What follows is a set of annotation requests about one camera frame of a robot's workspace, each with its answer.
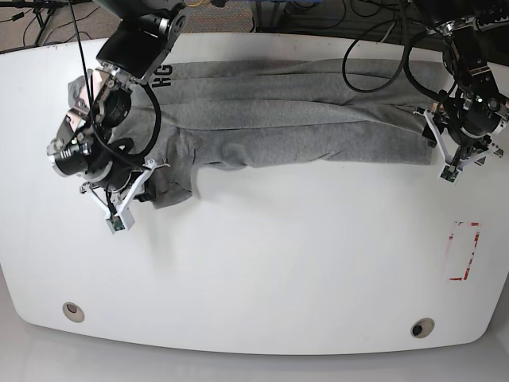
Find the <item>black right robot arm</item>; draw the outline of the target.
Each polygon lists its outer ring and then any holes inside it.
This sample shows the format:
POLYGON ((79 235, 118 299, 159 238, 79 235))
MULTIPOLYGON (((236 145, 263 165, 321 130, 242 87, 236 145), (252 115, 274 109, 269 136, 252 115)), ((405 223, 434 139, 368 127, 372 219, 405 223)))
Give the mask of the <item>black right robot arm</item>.
POLYGON ((183 1, 101 1, 120 19, 99 50, 99 67, 84 73, 84 85, 47 147, 52 168, 62 177, 81 176, 82 194, 104 211, 111 232, 134 224, 132 201, 152 201, 150 183, 159 168, 148 157, 161 130, 161 108, 150 80, 171 52, 187 21, 183 1), (133 153, 132 138, 112 140, 113 130, 128 116, 134 86, 153 104, 155 122, 146 146, 133 153))

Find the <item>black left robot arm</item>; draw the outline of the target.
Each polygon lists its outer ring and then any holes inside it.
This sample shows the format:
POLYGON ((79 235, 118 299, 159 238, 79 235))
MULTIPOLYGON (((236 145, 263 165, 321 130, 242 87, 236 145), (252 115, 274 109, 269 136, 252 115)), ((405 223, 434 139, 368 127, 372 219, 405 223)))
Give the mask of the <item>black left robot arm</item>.
POLYGON ((416 112, 427 123, 423 136, 444 160, 440 177, 455 183, 466 166, 481 166, 489 155, 503 156, 493 137, 508 126, 508 99, 499 91, 476 31, 482 17, 498 21, 507 16, 508 4, 416 1, 414 5, 428 30, 443 38, 442 61, 454 83, 449 91, 433 92, 417 82, 408 66, 404 70, 409 82, 436 102, 432 111, 416 112))

